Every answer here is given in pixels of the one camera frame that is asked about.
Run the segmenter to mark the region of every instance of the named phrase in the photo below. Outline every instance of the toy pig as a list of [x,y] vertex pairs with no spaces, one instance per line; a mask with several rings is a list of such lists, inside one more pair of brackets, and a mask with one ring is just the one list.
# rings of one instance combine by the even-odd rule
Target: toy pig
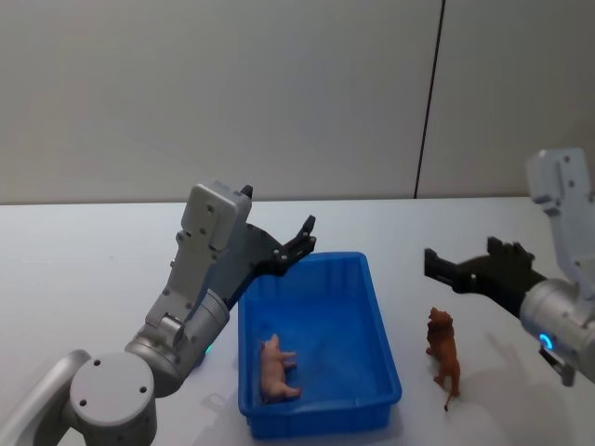
[[274,334],[270,340],[260,343],[260,397],[262,402],[271,403],[297,398],[301,389],[285,383],[285,370],[296,367],[294,361],[286,361],[296,356],[295,351],[281,351],[279,336]]
[[453,329],[453,318],[446,311],[439,311],[432,307],[430,311],[430,322],[428,322],[428,342],[430,347],[426,348],[426,353],[433,356],[440,363],[438,375],[434,376],[434,381],[443,386],[446,376],[452,379],[448,400],[444,409],[448,411],[448,402],[451,398],[458,397],[458,380],[461,375],[461,369],[456,358],[455,330]]

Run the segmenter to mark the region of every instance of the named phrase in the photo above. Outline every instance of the blue plastic tray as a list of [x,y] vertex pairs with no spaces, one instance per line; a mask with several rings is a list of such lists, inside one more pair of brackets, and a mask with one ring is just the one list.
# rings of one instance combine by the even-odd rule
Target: blue plastic tray
[[[306,257],[283,278],[262,276],[240,299],[238,402],[252,436],[296,437],[380,428],[401,383],[360,253]],[[263,404],[259,343],[273,333],[297,352],[287,383],[297,400]]]

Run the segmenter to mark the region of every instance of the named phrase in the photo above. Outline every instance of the white wall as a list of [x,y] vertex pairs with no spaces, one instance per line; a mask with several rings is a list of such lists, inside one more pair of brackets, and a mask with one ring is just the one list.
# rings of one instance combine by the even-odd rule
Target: white wall
[[410,197],[440,2],[3,0],[0,203]]
[[419,196],[525,194],[524,160],[585,149],[595,181],[595,2],[446,0]]

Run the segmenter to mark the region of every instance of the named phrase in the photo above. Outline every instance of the blue led light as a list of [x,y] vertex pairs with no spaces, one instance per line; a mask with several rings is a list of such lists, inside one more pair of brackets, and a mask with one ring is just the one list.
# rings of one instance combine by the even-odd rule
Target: blue led light
[[547,348],[548,350],[552,350],[554,348],[554,343],[551,342],[551,339],[549,339],[549,336],[547,334],[540,334],[539,340],[541,341],[541,344],[543,344],[543,347]]

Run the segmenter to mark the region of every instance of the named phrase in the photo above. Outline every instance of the brown toy lion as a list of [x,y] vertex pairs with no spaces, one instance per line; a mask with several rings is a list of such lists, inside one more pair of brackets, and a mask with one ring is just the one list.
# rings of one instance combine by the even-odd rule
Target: brown toy lion
[[444,405],[444,409],[448,411],[448,402],[451,398],[458,397],[460,393],[458,380],[461,369],[456,359],[453,318],[446,311],[439,311],[432,307],[430,321],[428,322],[428,342],[430,342],[430,346],[426,348],[426,353],[436,358],[440,363],[438,375],[434,376],[434,381],[439,386],[443,386],[446,376],[450,376],[452,379],[450,394]]

